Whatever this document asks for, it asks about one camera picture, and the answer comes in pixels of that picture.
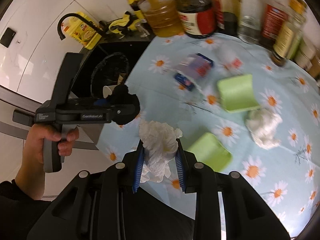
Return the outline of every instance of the floral tablecloth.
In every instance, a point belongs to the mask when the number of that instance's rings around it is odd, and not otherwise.
[[[219,47],[228,45],[242,64],[223,65]],[[188,92],[173,78],[170,68],[188,54],[201,53],[215,62],[211,82],[203,90]],[[279,147],[264,150],[250,137],[245,126],[247,112],[228,113],[219,104],[218,80],[251,73],[257,101],[280,114],[275,138]],[[281,220],[290,236],[297,236],[320,204],[320,96],[315,81],[293,62],[275,66],[268,51],[237,38],[215,34],[205,40],[186,35],[154,38],[130,74],[130,93],[137,94],[141,112],[124,126],[105,124],[97,147],[113,162],[135,150],[139,123],[167,122],[183,132],[184,149],[203,133],[215,134],[232,153],[223,173],[236,170],[247,179]],[[140,186],[162,202],[194,218],[196,195],[184,194],[179,186],[174,160],[171,176],[162,183]]]

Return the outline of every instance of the plastic bottle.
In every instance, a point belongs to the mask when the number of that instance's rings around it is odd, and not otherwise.
[[[289,5],[291,11],[288,20],[283,23],[271,54],[271,60],[278,66],[283,66],[286,62],[286,56],[294,38],[306,21],[306,18],[302,15],[306,7],[305,2],[290,0]]]
[[[238,36],[246,43],[258,43],[261,30],[260,0],[240,0]]]
[[[266,0],[259,43],[272,49],[284,21],[288,19],[289,0]]]

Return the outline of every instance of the green sponge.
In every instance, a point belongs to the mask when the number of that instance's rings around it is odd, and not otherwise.
[[[217,172],[222,171],[232,161],[231,153],[209,132],[204,133],[187,151],[192,152],[198,162]]]

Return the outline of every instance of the kitchen sink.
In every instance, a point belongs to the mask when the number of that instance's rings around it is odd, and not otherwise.
[[[149,44],[150,41],[117,41],[98,44],[82,64],[71,91],[79,98],[91,97],[91,75],[98,63],[110,54],[121,52],[129,61],[130,73]]]

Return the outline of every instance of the red label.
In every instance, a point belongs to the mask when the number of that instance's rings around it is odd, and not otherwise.
[[[197,13],[197,23],[201,34],[212,33],[216,29],[213,8]]]
[[[218,26],[224,30],[224,20],[221,12],[220,0],[214,0],[214,9],[217,16]]]
[[[265,20],[262,27],[262,36],[275,40],[284,21],[288,19],[287,13],[271,5],[267,5]]]

